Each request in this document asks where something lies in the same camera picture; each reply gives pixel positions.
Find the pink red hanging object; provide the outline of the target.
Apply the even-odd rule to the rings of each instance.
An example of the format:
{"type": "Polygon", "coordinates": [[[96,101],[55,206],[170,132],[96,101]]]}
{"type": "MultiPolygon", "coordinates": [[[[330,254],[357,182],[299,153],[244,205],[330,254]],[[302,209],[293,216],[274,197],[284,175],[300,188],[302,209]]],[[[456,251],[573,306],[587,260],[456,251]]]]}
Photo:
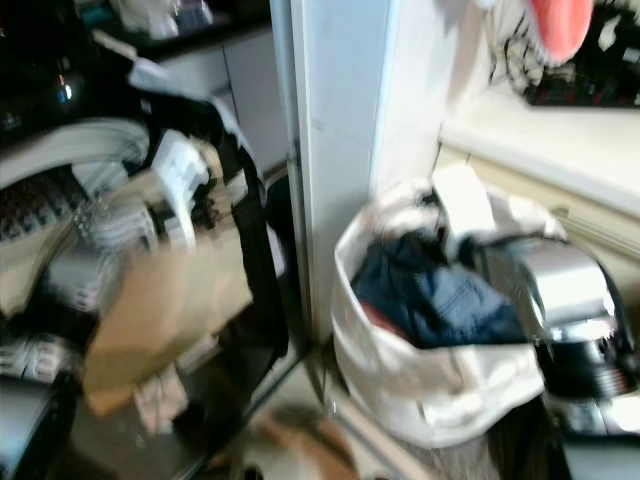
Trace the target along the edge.
{"type": "Polygon", "coordinates": [[[588,36],[594,0],[527,0],[541,58],[549,67],[567,63],[588,36]]]}

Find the cream counter cabinet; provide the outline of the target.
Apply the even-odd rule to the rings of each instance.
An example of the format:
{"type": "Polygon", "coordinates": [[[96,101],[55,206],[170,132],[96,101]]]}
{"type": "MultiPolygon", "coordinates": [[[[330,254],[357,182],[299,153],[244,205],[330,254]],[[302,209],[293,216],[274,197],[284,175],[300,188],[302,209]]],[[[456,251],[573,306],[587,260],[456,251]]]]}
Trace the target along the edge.
{"type": "Polygon", "coordinates": [[[617,276],[640,275],[640,110],[535,108],[504,87],[444,119],[436,168],[538,201],[617,276]]]}

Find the black white patterned fabric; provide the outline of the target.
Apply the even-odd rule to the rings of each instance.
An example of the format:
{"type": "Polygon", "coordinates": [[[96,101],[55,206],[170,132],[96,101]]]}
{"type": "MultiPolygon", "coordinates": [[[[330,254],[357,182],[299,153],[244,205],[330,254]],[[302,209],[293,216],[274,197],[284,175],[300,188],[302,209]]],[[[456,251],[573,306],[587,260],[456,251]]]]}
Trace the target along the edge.
{"type": "Polygon", "coordinates": [[[584,45],[549,67],[527,0],[476,0],[493,76],[531,106],[640,110],[640,0],[594,0],[584,45]]]}

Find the white kitchen cabinet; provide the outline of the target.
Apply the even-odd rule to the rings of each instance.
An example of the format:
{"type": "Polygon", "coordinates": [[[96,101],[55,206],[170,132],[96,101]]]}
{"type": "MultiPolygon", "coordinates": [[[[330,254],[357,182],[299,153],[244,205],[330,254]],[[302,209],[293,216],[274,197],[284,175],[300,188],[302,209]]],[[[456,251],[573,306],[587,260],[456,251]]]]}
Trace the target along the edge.
{"type": "Polygon", "coordinates": [[[214,96],[236,110],[261,172],[285,161],[289,150],[287,120],[280,92],[273,31],[269,27],[161,60],[186,90],[214,96]]]}

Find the white laundry bag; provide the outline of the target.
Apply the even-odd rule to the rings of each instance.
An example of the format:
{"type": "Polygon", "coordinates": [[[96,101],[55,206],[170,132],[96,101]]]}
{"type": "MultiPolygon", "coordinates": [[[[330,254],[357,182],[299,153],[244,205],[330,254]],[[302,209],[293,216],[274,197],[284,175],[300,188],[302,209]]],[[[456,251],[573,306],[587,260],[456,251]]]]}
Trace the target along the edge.
{"type": "Polygon", "coordinates": [[[420,233],[438,243],[442,210],[425,180],[411,180],[367,204],[335,244],[332,326],[351,397],[381,428],[424,448],[483,435],[513,408],[538,398],[543,375],[529,343],[413,347],[375,328],[358,310],[351,282],[374,241],[420,233]]]}

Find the blue denim jeans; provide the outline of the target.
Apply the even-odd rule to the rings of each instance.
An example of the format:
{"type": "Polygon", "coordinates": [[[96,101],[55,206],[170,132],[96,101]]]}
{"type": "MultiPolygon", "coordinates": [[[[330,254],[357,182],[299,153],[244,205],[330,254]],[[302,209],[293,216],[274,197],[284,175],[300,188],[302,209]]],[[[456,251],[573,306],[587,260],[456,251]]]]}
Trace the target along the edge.
{"type": "Polygon", "coordinates": [[[351,287],[372,325],[416,348],[527,340],[506,296],[472,271],[445,262],[438,243],[417,232],[372,242],[351,287]]]}

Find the tan cloth garment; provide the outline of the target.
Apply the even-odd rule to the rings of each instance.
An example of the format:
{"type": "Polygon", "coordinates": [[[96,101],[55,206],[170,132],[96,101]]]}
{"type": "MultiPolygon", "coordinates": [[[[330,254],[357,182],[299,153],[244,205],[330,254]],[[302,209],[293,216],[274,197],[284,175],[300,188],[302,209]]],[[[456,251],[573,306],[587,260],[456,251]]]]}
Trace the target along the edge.
{"type": "Polygon", "coordinates": [[[166,237],[172,210],[151,169],[81,210],[1,243],[5,312],[32,306],[35,293],[44,292],[99,320],[82,376],[97,416],[127,404],[156,407],[148,384],[251,305],[219,156],[196,148],[209,180],[192,200],[195,247],[172,246],[166,237]]]}

